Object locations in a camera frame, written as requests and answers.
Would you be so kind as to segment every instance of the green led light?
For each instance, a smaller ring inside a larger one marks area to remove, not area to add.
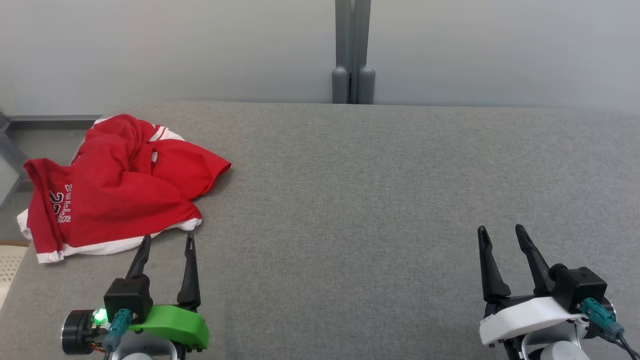
[[[93,322],[100,325],[107,322],[107,309],[100,308],[93,316]]]

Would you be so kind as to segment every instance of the gray fabric surface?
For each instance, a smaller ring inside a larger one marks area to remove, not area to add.
[[[640,348],[638,117],[224,102],[129,113],[233,163],[196,201],[211,348],[195,359],[505,359],[477,335],[476,229],[488,228],[513,293],[531,293],[516,223],[550,264],[609,283]],[[154,240],[145,272],[157,304],[175,300],[185,238]],[[0,359],[66,358],[67,313],[99,307],[133,255],[43,266],[30,249],[0,313]],[[627,358],[602,340],[584,347]]]

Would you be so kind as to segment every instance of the wire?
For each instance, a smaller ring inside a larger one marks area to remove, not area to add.
[[[636,356],[637,352],[635,352],[630,346],[629,343],[627,343],[627,341],[625,340],[625,337],[622,336],[621,333],[618,333],[617,335],[618,339],[620,339],[620,342],[622,343],[623,348],[629,353],[629,355],[631,356],[631,358],[633,360],[637,360],[638,357]]]
[[[612,344],[617,345],[618,347],[620,347],[620,348],[621,348],[622,350],[624,350],[624,351],[626,351],[626,350],[627,350],[627,349],[625,348],[625,346],[624,346],[624,345],[622,345],[621,343],[619,343],[619,342],[617,342],[617,341],[609,340],[609,339],[607,339],[607,338],[603,338],[603,337],[600,337],[600,338],[602,338],[602,339],[604,339],[604,340],[607,340],[608,342],[610,342],[610,343],[612,343]],[[634,353],[634,355],[635,355],[638,359],[640,359],[640,354],[639,354],[639,353],[637,353],[637,352],[636,352],[635,350],[633,350],[633,349],[632,349],[631,351]]]
[[[104,350],[103,350],[103,349],[101,349],[101,348],[99,348],[99,347],[98,347],[98,346],[96,346],[95,344],[92,344],[92,345],[91,345],[91,348],[92,348],[92,349],[94,349],[94,350],[95,350],[95,351],[97,351],[97,352],[102,352],[102,353],[104,353]]]
[[[109,360],[110,357],[111,357],[111,347],[104,350],[103,360]]]

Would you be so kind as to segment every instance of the teal cable connector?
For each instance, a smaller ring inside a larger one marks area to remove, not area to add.
[[[592,297],[584,299],[580,310],[589,320],[601,327],[605,334],[612,336],[614,339],[616,339],[619,334],[622,335],[625,332],[625,328],[616,322],[615,316],[610,314],[610,312]]]
[[[108,359],[109,355],[114,352],[118,345],[120,344],[120,340],[127,329],[131,325],[131,321],[133,320],[133,316],[131,314],[131,310],[129,309],[120,309],[116,313],[116,316],[111,323],[111,327],[109,328],[109,334],[106,339],[102,343],[102,347],[106,353],[105,358]]]

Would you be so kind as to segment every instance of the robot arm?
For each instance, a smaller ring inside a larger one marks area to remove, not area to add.
[[[524,226],[516,225],[520,250],[526,255],[534,280],[532,295],[511,296],[493,258],[493,245],[484,226],[478,229],[484,318],[480,321],[483,345],[503,344],[509,360],[554,360],[571,354],[589,357],[580,340],[601,337],[640,359],[623,337],[613,305],[604,296],[607,283],[587,267],[549,268]],[[529,351],[531,345],[546,345]]]
[[[186,265],[176,305],[154,305],[151,299],[150,280],[143,273],[150,246],[151,237],[146,236],[127,276],[115,279],[105,293],[104,307],[74,310],[67,316],[61,337],[66,354],[97,350],[112,360],[160,355],[185,360],[188,352],[207,348],[209,329],[197,311],[200,285],[193,235],[187,236]]]

